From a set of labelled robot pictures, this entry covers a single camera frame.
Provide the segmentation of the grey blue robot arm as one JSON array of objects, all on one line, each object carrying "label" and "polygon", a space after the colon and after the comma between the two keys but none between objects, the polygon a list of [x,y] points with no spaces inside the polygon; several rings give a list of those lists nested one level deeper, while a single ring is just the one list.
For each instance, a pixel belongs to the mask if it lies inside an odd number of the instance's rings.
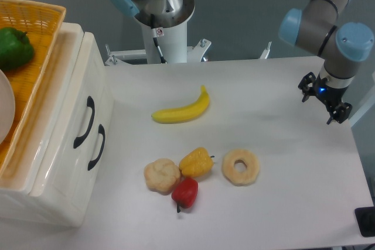
[{"label": "grey blue robot arm", "polygon": [[[149,64],[199,62],[210,47],[202,39],[187,45],[187,23],[194,0],[110,0],[142,28]],[[341,27],[336,21],[350,0],[309,0],[303,10],[291,9],[279,27],[279,38],[323,59],[318,75],[309,73],[299,83],[303,98],[316,97],[326,107],[330,122],[348,119],[352,106],[342,97],[373,46],[374,34],[362,23]]]}]

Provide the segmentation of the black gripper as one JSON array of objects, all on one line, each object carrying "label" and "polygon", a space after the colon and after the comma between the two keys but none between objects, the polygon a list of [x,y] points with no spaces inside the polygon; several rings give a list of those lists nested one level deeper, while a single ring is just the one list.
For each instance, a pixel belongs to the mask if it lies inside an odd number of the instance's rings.
[{"label": "black gripper", "polygon": [[310,72],[303,76],[298,88],[302,91],[302,102],[307,101],[309,97],[316,96],[325,105],[329,113],[329,119],[326,122],[328,125],[332,122],[342,124],[348,119],[352,111],[352,105],[342,101],[347,87],[333,88],[328,85],[326,77],[321,78],[318,75],[316,78],[314,73]]}]

